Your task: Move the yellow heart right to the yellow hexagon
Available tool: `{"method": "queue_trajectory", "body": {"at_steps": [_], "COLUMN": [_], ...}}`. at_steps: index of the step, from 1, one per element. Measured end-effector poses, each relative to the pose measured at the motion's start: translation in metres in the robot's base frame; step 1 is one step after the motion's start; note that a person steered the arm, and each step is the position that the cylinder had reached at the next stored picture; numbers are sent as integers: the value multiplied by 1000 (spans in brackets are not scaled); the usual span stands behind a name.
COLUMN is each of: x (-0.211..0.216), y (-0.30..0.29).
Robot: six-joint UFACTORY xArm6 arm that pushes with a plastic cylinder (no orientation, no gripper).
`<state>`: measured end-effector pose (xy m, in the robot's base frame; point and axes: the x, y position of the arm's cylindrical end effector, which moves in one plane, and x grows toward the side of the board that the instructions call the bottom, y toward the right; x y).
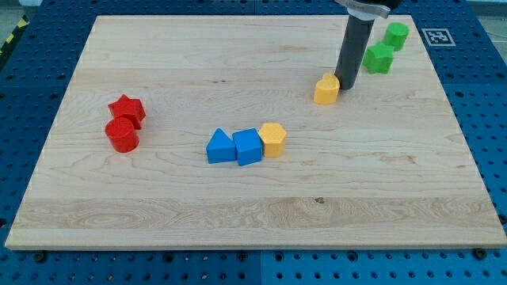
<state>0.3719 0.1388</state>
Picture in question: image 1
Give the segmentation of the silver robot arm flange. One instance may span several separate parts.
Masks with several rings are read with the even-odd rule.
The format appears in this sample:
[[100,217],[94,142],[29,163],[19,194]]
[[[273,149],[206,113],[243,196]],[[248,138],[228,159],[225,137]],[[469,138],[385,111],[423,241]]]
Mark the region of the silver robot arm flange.
[[401,0],[334,0],[344,6],[349,15],[362,21],[379,17],[387,19],[390,13],[401,5]]

